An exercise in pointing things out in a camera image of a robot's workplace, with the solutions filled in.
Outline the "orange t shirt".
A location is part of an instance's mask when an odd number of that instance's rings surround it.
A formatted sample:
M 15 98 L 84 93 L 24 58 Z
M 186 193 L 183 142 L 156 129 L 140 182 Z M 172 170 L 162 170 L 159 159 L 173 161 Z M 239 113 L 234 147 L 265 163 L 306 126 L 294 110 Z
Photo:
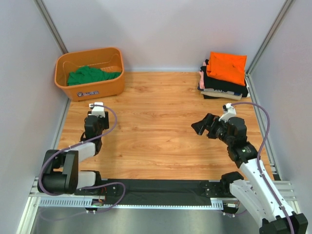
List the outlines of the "orange t shirt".
M 247 55 L 210 52 L 206 73 L 217 80 L 244 86 L 246 62 Z

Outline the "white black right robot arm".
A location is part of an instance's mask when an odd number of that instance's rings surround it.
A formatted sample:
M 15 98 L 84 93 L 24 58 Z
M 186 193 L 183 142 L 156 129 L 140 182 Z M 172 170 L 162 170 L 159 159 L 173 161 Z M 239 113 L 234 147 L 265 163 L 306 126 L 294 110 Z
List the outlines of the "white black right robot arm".
M 224 174 L 220 192 L 236 197 L 259 225 L 261 234 L 304 234 L 308 220 L 296 213 L 271 181 L 256 148 L 247 140 L 245 121 L 239 117 L 223 120 L 207 114 L 191 125 L 198 135 L 219 139 L 227 145 L 230 159 L 242 171 Z

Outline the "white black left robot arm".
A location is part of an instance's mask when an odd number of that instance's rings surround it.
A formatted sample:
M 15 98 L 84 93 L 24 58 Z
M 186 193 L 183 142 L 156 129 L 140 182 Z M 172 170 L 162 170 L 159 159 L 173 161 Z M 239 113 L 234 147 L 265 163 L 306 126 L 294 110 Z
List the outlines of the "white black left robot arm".
M 90 195 L 102 191 L 101 181 L 92 178 L 86 183 L 79 183 L 79 162 L 97 155 L 102 147 L 102 134 L 109 129 L 107 111 L 89 111 L 84 120 L 84 132 L 80 143 L 68 150 L 48 150 L 42 164 L 42 177 L 37 189 L 49 195 L 73 194 L 76 189 L 85 187 Z

